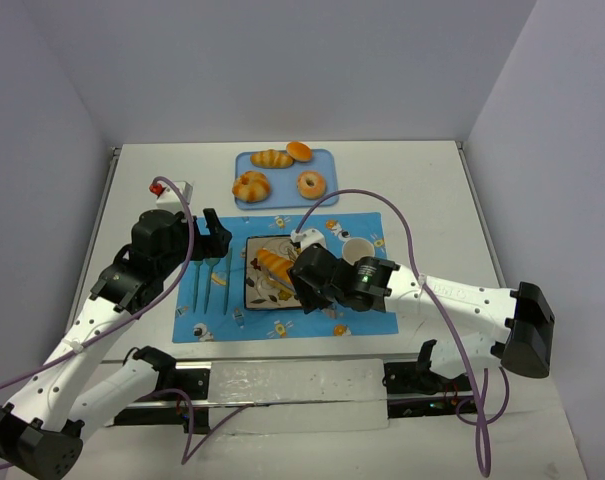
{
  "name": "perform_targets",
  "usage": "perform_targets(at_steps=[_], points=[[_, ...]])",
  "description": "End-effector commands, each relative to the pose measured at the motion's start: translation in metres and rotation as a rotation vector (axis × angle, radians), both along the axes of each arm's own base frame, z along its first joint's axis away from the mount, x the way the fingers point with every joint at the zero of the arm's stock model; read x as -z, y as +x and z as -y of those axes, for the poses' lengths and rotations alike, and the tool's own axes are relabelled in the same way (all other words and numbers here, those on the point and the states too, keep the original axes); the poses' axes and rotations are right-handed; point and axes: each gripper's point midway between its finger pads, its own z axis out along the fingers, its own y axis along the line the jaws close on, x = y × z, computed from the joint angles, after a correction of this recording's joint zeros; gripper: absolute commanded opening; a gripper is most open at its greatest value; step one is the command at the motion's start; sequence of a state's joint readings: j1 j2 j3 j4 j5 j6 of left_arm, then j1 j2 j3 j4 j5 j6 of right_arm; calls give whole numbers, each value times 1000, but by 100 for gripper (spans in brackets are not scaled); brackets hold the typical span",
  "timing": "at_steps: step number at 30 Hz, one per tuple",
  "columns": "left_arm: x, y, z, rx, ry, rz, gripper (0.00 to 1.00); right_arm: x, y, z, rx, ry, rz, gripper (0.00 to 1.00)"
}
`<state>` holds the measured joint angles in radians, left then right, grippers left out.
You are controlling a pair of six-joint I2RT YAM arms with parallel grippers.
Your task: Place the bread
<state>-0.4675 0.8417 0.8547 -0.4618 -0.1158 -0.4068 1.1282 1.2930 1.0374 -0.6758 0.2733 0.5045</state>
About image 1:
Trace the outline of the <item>long striped croissant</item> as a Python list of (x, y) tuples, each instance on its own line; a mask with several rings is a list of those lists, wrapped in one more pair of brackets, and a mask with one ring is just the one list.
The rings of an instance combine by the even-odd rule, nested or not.
[(293, 267), (291, 260), (264, 248), (257, 251), (256, 259), (272, 279), (282, 285), (293, 286), (289, 277), (289, 270)]

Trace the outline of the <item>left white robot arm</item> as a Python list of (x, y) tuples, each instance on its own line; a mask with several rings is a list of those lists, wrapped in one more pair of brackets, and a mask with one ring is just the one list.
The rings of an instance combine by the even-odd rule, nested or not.
[(228, 253), (232, 235), (216, 211), (205, 209), (204, 218), (207, 234), (190, 214), (140, 215), (130, 242), (101, 272), (46, 364), (0, 405), (0, 458), (37, 479), (61, 479), (107, 420), (133, 401), (172, 387), (175, 359), (146, 346), (108, 380), (84, 389), (120, 336), (168, 294), (164, 282), (174, 271)]

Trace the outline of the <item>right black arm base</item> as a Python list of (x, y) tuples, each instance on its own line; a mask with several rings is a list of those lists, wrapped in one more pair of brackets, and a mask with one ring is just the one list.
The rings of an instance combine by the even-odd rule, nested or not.
[(386, 362), (382, 385), (390, 419), (477, 413), (465, 374), (450, 380), (419, 371), (416, 362)]

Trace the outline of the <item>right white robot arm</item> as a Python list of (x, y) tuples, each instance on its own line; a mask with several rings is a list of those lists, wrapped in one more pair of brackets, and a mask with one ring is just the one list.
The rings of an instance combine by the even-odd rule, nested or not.
[(500, 366), (526, 378), (550, 374), (555, 315), (539, 286), (486, 288), (433, 276), (416, 276), (391, 260), (364, 257), (355, 264), (314, 244), (288, 271), (305, 312), (333, 303), (356, 312), (378, 311), (411, 318), (442, 318), (469, 333), (425, 342), (421, 362), (453, 379), (468, 369)]

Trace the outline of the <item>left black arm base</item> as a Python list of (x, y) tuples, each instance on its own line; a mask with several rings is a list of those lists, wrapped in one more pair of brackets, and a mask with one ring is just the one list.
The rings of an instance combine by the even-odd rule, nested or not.
[(151, 395), (136, 400), (132, 406), (117, 414), (114, 426), (180, 426), (188, 432), (189, 407), (178, 393), (160, 393), (160, 390), (178, 389), (193, 402), (194, 433), (210, 430), (209, 408), (199, 402), (208, 400), (210, 370), (206, 368), (177, 369), (164, 367), (158, 370), (156, 387)]

